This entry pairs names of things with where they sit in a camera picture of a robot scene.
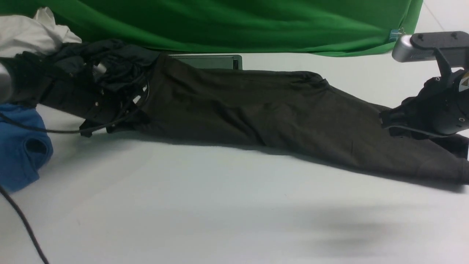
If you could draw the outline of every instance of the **black fabric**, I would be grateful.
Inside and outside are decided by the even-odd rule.
[[[195,69],[160,55],[142,133],[174,140],[265,146],[347,168],[467,184],[469,139],[392,138],[371,104],[312,72]]]
[[[102,64],[106,72],[97,78],[96,84],[111,91],[134,87],[145,79],[145,72],[158,58],[159,52],[136,45],[128,45],[118,39],[93,43],[68,43],[48,57],[55,66],[77,74]]]

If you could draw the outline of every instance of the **silver metal part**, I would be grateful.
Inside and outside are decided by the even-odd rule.
[[[412,35],[401,36],[394,46],[392,56],[398,62],[423,62],[435,60],[431,50],[420,50],[412,46]]]

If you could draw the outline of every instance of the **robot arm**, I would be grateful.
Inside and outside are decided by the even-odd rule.
[[[393,137],[417,140],[445,137],[469,129],[469,34],[419,33],[402,36],[393,50],[399,62],[436,60],[441,73],[425,82],[415,97],[379,114]],[[463,70],[452,72],[451,68]]]

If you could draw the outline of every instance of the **blue fabric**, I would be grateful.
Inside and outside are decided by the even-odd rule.
[[[24,125],[44,128],[35,109],[2,104],[0,111]],[[49,161],[52,153],[46,133],[16,127],[0,117],[0,184],[4,189],[15,192],[39,179],[38,169]]]

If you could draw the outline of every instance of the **warning label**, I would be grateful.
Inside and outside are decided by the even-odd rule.
[[[459,83],[460,92],[467,89],[469,89],[469,72],[466,72],[466,74],[464,74],[464,76],[461,78],[461,82]]]

